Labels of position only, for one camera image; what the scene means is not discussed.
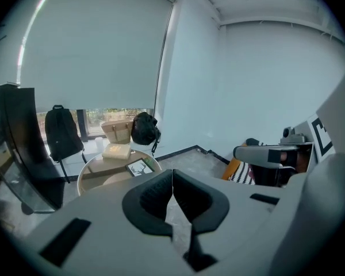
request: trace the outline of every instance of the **black bag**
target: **black bag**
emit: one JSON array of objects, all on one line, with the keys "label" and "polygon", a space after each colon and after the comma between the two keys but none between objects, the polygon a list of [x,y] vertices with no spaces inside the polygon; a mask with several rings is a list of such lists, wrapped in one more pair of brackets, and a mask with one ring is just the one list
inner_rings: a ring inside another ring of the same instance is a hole
[{"label": "black bag", "polygon": [[132,139],[135,143],[141,145],[150,145],[155,141],[152,147],[152,156],[155,153],[157,144],[161,136],[156,127],[157,120],[146,112],[138,114],[133,120]]},{"label": "black bag", "polygon": [[83,154],[85,148],[81,138],[78,136],[76,125],[70,111],[62,105],[54,105],[52,110],[46,114],[45,131],[47,144],[50,149],[50,157],[54,162],[60,163],[65,179],[70,183],[62,159],[82,151],[83,161],[87,163]]}]

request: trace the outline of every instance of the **round table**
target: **round table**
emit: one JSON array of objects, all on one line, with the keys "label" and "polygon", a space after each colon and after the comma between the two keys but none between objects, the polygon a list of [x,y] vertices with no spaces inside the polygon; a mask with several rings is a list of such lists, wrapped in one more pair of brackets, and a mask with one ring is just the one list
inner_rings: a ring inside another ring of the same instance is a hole
[{"label": "round table", "polygon": [[92,158],[85,164],[78,176],[77,189],[78,195],[106,184],[130,179],[134,177],[126,168],[127,164],[143,159],[154,172],[161,172],[162,169],[153,157],[142,151],[132,150],[129,159],[103,158],[101,154]]}]

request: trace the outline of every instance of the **beige handbag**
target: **beige handbag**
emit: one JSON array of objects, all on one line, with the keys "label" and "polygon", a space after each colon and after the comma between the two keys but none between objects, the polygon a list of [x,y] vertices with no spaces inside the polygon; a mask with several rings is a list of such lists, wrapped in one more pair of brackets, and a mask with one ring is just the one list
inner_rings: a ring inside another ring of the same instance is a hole
[{"label": "beige handbag", "polygon": [[105,122],[101,125],[106,137],[113,144],[128,144],[131,142],[133,121],[121,120]]}]

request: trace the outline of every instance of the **small box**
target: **small box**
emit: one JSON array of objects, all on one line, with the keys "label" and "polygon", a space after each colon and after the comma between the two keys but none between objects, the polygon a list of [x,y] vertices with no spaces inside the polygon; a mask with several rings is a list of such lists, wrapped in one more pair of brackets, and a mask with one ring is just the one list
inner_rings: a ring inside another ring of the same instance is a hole
[{"label": "small box", "polygon": [[109,144],[102,153],[103,158],[129,159],[131,146],[129,144]]}]

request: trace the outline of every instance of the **black and white pattern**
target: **black and white pattern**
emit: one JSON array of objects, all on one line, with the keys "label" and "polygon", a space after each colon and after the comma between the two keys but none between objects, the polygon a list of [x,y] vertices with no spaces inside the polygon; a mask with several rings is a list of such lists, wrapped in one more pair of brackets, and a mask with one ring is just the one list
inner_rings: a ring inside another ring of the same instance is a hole
[{"label": "black and white pattern", "polygon": [[248,163],[240,162],[239,167],[234,174],[231,175],[229,181],[234,181],[236,183],[243,183],[249,185],[255,185],[254,179],[249,175],[251,171],[250,165]]},{"label": "black and white pattern", "polygon": [[[247,139],[246,143],[249,146],[263,146],[265,145],[263,142],[260,142],[256,139],[250,138]],[[254,182],[254,175],[251,166],[248,163],[240,162],[239,167],[236,169],[235,173],[231,175],[229,181],[234,181],[236,183],[243,183],[249,185],[255,185]]]}]

